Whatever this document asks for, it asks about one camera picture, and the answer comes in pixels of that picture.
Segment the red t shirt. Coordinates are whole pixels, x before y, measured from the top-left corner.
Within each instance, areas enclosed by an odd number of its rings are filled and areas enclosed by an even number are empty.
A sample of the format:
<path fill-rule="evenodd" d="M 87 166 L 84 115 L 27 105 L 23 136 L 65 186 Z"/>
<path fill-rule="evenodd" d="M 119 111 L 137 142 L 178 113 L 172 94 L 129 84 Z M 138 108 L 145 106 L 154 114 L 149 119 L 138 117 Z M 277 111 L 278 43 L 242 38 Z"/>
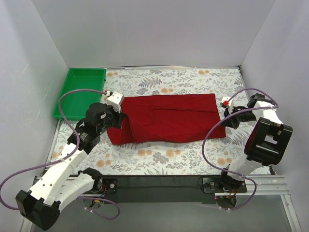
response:
<path fill-rule="evenodd" d="M 113 145 L 145 142 L 189 143 L 225 138 L 225 128 L 212 127 L 220 121 L 215 94 L 152 95 L 126 97 L 126 117 L 121 128 L 107 135 Z"/>

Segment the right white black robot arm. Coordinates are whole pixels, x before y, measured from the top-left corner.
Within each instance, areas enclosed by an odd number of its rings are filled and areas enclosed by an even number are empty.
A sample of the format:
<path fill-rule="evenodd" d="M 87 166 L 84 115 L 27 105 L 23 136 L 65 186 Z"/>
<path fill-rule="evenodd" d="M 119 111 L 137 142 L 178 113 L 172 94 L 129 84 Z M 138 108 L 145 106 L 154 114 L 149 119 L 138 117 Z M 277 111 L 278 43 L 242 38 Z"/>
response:
<path fill-rule="evenodd" d="M 227 170 L 241 175 L 223 171 L 220 174 L 219 189 L 223 192 L 230 192 L 243 186 L 244 177 L 256 169 L 271 164 L 277 165 L 283 157 L 293 129 L 278 118 L 275 102 L 266 99 L 263 94 L 252 95 L 246 107 L 234 106 L 230 97 L 223 97 L 221 106 L 225 109 L 225 118 L 239 112 L 238 115 L 223 122 L 224 127 L 237 129 L 241 122 L 256 121 L 246 142 L 244 155 L 226 167 Z"/>

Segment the green plastic tray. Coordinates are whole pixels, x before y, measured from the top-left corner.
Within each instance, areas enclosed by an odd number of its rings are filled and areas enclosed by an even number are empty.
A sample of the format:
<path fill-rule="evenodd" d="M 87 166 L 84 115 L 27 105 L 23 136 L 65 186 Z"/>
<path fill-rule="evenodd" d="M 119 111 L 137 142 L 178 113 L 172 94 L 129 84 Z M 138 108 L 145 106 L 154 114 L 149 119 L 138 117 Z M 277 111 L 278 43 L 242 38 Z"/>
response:
<path fill-rule="evenodd" d="M 75 89 L 94 89 L 102 91 L 106 78 L 106 69 L 69 68 L 59 97 Z M 85 117 L 88 107 L 99 102 L 101 95 L 95 92 L 81 91 L 66 96 L 61 101 L 61 109 L 67 120 L 79 121 Z"/>

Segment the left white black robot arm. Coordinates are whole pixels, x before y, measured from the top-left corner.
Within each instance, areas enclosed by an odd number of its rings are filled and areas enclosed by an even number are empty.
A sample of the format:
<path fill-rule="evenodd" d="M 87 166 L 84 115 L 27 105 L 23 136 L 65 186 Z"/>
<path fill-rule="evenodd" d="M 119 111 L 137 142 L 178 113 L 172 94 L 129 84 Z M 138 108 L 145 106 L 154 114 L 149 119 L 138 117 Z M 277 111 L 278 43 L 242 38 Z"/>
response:
<path fill-rule="evenodd" d="M 66 180 L 99 143 L 100 136 L 112 127 L 120 128 L 124 117 L 120 103 L 91 104 L 85 118 L 76 124 L 57 163 L 28 191 L 21 190 L 16 195 L 21 215 L 46 231 L 55 224 L 60 212 L 83 193 L 115 193 L 117 180 L 105 179 L 92 168 L 80 171 L 69 183 Z"/>

